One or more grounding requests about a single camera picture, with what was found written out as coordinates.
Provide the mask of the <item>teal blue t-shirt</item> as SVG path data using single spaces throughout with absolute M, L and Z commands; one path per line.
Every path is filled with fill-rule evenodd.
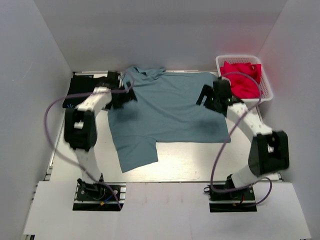
M 157 143 L 229 143 L 223 114 L 197 105 L 210 72 L 127 69 L 136 100 L 108 111 L 108 123 L 122 172 L 158 161 Z

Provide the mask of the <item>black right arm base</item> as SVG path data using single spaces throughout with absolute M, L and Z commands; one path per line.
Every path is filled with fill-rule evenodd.
M 257 212 L 256 198 L 252 187 L 228 193 L 213 192 L 210 186 L 203 189 L 208 194 L 210 213 Z

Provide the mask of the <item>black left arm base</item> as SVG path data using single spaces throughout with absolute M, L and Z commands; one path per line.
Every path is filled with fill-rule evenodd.
M 101 184 L 88 184 L 80 178 L 73 201 L 73 211 L 120 212 L 126 198 L 125 183 L 111 183 L 110 188 Z

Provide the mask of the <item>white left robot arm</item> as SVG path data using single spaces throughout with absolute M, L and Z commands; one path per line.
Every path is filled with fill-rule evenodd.
M 91 184 L 88 193 L 99 200 L 105 196 L 106 187 L 102 184 L 104 177 L 98 167 L 95 145 L 98 140 L 96 117 L 106 109 L 122 109 L 124 104 L 137 101 L 133 90 L 136 83 L 131 73 L 124 76 L 115 73 L 114 76 L 103 76 L 92 91 L 73 93 L 68 99 L 84 98 L 74 108 L 65 111 L 64 141 L 75 153 L 77 164 L 82 171 L 81 181 Z

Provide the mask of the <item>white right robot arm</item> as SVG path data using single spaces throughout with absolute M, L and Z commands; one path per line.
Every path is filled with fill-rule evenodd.
M 264 124 L 252 109 L 232 93 L 228 80 L 219 77 L 212 86 L 205 84 L 196 104 L 223 114 L 234 123 L 229 134 L 240 129 L 251 143 L 247 164 L 227 177 L 223 189 L 211 184 L 214 193 L 226 193 L 229 198 L 236 200 L 243 195 L 244 189 L 289 168 L 288 135 L 283 130 L 275 131 Z

